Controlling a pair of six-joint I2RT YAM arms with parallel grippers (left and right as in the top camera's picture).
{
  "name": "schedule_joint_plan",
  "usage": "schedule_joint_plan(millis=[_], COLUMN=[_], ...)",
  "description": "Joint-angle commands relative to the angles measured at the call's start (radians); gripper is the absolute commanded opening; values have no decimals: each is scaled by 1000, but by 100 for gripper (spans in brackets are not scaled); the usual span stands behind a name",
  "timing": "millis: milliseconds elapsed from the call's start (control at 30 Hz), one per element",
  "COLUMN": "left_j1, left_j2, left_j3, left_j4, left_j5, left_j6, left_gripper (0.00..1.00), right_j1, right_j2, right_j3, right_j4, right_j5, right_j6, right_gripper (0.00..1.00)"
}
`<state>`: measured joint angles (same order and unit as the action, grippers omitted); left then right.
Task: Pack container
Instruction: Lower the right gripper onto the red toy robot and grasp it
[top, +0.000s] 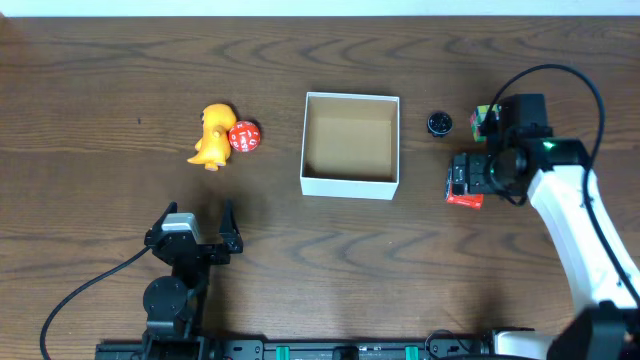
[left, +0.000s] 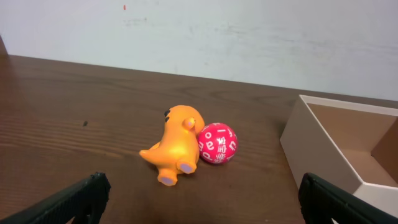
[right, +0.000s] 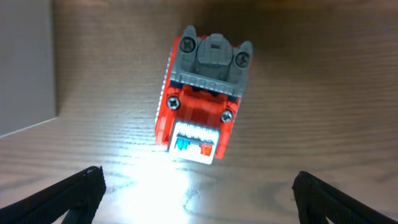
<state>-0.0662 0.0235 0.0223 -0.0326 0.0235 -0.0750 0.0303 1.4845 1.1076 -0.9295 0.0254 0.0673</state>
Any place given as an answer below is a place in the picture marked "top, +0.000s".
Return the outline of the black round knob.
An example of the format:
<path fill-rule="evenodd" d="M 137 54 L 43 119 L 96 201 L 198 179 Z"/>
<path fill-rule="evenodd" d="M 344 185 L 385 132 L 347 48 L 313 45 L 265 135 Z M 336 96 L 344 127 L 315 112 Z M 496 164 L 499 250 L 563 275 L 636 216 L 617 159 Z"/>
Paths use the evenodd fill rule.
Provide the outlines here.
<path fill-rule="evenodd" d="M 433 137 L 444 137 L 452 128 L 453 120 L 446 112 L 434 112 L 427 120 L 427 130 Z"/>

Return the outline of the multicoloured puzzle cube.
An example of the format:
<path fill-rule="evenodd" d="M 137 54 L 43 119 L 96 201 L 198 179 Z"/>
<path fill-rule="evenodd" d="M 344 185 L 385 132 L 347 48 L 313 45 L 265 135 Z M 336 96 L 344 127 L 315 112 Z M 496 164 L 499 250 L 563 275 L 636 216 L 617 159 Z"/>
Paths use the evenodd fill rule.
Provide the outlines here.
<path fill-rule="evenodd" d="M 475 142 L 484 143 L 489 136 L 497 134 L 500 110 L 500 105 L 492 108 L 481 105 L 474 110 L 470 117 L 470 127 Z"/>

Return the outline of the white cardboard box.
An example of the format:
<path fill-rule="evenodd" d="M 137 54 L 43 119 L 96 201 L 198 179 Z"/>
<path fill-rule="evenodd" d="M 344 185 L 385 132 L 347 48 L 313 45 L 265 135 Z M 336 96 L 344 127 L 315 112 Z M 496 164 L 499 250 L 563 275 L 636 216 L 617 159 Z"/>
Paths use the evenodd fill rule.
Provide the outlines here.
<path fill-rule="evenodd" d="M 305 196 L 391 200 L 400 176 L 400 99 L 306 94 L 300 160 Z"/>

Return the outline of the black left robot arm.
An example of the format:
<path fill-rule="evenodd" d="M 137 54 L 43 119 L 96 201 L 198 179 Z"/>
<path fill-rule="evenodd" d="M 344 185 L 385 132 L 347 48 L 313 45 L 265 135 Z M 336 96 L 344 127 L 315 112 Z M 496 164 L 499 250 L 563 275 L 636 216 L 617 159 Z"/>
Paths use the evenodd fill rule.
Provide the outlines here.
<path fill-rule="evenodd" d="M 222 345 L 202 330 L 210 268 L 227 265 L 243 252 L 243 240 L 230 201 L 225 202 L 218 234 L 221 241 L 206 244 L 196 217 L 180 213 L 175 202 L 145 234 L 144 244 L 171 267 L 169 276 L 152 281 L 145 289 L 143 306 L 146 331 L 140 358 L 220 359 Z"/>

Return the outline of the red toy robot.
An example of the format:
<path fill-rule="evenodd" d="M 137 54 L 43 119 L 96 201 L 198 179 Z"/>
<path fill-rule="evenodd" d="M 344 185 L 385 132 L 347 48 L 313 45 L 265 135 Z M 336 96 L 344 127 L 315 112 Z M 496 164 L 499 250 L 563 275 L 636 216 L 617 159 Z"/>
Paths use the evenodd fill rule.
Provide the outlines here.
<path fill-rule="evenodd" d="M 444 199 L 448 204 L 465 206 L 479 210 L 484 202 L 484 195 L 454 195 L 452 192 L 453 170 L 449 168 L 445 186 Z"/>

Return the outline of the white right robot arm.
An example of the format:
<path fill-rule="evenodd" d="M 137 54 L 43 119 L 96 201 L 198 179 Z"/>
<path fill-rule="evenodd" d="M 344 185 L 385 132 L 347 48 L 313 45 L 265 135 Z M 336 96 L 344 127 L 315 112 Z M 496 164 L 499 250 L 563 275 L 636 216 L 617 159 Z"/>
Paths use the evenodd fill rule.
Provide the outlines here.
<path fill-rule="evenodd" d="M 628 286 L 639 270 L 601 200 L 578 139 L 554 135 L 541 94 L 507 97 L 470 117 L 484 153 L 462 153 L 449 167 L 445 199 L 478 208 L 486 195 L 526 201 L 542 218 L 567 277 L 576 317 L 557 336 L 529 329 L 493 331 L 484 355 L 497 359 L 636 359 L 639 305 Z"/>

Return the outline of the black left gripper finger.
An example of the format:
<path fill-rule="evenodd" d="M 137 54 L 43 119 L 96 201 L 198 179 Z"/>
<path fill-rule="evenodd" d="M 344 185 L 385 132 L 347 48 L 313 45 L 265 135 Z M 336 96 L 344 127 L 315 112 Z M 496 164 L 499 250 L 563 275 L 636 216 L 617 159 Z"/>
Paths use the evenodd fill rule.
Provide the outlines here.
<path fill-rule="evenodd" d="M 162 225 L 166 220 L 167 216 L 173 213 L 176 213 L 178 209 L 178 205 L 176 202 L 170 202 L 163 214 L 156 220 L 156 222 L 151 227 L 152 233 L 159 233 L 162 231 Z"/>
<path fill-rule="evenodd" d="M 221 236 L 224 243 L 240 242 L 240 231 L 238 230 L 235 221 L 233 204 L 230 200 L 225 201 L 224 212 L 218 234 Z"/>

